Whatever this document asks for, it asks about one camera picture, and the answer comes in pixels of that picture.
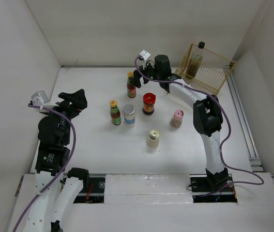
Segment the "red-lid chili sauce jar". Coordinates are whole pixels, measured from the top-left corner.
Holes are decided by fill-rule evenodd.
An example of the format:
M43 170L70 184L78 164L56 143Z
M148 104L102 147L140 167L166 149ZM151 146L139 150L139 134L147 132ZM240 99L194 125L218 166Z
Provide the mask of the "red-lid chili sauce jar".
M142 111L145 115L149 116L154 113L155 101L156 101L156 96L153 93L144 94Z

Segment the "yellow-cap red-label sauce bottle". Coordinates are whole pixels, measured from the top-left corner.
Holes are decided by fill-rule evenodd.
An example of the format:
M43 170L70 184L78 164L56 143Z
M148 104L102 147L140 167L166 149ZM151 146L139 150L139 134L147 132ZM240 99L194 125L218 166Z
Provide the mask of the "yellow-cap red-label sauce bottle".
M133 80L134 73L128 72L127 73L127 95L129 98L134 98L136 96L136 87L131 84L131 80Z

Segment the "silver-cap salt shaker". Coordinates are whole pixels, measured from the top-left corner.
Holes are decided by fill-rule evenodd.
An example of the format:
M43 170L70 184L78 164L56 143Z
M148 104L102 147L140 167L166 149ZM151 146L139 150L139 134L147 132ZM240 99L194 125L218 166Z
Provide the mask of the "silver-cap salt shaker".
M134 127L136 122L135 107L132 104L126 104L123 107L124 123L128 127Z

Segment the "yellow-cap green-label sauce bottle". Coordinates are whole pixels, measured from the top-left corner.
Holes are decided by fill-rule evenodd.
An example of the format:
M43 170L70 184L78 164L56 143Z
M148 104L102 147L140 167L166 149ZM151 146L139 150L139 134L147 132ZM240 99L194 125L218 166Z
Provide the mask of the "yellow-cap green-label sauce bottle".
M110 101L110 116L113 125L120 125L122 122L121 113L115 100Z

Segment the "pink-cap spice shaker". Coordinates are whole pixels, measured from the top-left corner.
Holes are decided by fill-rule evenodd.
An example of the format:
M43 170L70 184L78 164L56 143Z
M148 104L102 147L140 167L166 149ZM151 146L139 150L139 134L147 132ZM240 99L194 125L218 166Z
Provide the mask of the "pink-cap spice shaker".
M176 110L170 120L170 125L174 128L179 128L183 122L184 112L182 110Z

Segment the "dark soy sauce bottle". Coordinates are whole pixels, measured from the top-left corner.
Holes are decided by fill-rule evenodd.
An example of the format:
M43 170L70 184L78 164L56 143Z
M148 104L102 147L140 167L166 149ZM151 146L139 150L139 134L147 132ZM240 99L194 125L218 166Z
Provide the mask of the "dark soy sauce bottle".
M187 79L195 78L198 69L203 60L205 42L199 42L197 46L193 45L190 48L188 55L188 64L185 70L185 77Z

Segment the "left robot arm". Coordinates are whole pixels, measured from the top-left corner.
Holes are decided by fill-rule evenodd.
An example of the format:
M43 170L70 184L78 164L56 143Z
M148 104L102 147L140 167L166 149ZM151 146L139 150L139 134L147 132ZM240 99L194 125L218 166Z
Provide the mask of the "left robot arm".
M38 124L35 196L26 207L25 232L61 232L75 198L90 187L89 171L72 168L64 173L75 150L72 119L87 108L85 91L60 93L51 103L44 91L32 95L30 108L45 116Z

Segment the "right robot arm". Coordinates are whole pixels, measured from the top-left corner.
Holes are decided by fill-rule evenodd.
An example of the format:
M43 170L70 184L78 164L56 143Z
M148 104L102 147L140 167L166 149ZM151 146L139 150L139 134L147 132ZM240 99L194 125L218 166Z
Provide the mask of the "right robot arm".
M227 115L215 95L197 90L188 85L179 75L172 73L166 55L157 55L154 65L147 63L150 54L143 50L136 57L142 61L135 65L132 84L141 88L140 79L159 83L166 92L177 96L193 109L193 125L201 135L206 154L206 192L220 191L229 186L228 165L222 155L220 131Z

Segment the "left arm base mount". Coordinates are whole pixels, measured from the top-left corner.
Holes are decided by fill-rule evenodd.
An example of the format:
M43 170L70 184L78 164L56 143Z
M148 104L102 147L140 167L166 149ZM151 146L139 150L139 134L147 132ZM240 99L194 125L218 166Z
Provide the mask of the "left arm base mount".
M60 180L61 189L64 186L67 178L76 177L77 184L81 184L83 189L76 194L69 193L69 197L73 197L70 201L73 203L103 203L105 196L106 175L104 174L89 174L86 169L73 168Z

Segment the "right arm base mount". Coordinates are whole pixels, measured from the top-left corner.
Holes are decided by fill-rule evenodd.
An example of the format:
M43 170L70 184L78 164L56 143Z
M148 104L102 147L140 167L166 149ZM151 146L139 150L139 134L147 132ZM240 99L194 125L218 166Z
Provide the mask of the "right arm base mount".
M221 189L231 181L232 177L229 174L226 180L213 187L205 174L190 175L187 190L192 193L193 203L237 203L234 187Z

